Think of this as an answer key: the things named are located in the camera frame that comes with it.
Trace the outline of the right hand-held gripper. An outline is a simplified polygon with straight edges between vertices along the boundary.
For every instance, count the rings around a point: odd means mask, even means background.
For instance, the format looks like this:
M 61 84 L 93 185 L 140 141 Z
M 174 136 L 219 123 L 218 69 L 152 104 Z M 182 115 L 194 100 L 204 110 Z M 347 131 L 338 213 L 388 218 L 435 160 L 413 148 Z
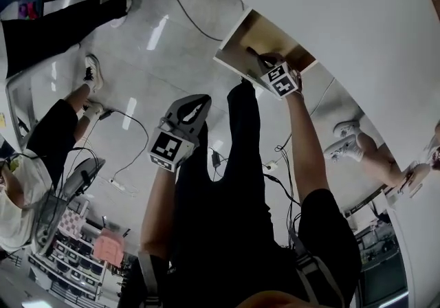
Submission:
M 278 98 L 296 92 L 298 86 L 285 57 L 276 52 L 257 54 L 256 60 L 260 67 L 260 84 Z

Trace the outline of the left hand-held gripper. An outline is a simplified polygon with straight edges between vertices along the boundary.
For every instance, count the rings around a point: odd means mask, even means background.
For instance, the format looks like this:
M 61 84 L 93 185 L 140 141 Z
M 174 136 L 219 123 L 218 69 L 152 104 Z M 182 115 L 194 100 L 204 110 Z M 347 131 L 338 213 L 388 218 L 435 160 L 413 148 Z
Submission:
M 148 144 L 151 162 L 174 173 L 199 146 L 198 135 L 211 104 L 209 95 L 190 95 L 174 101 Z

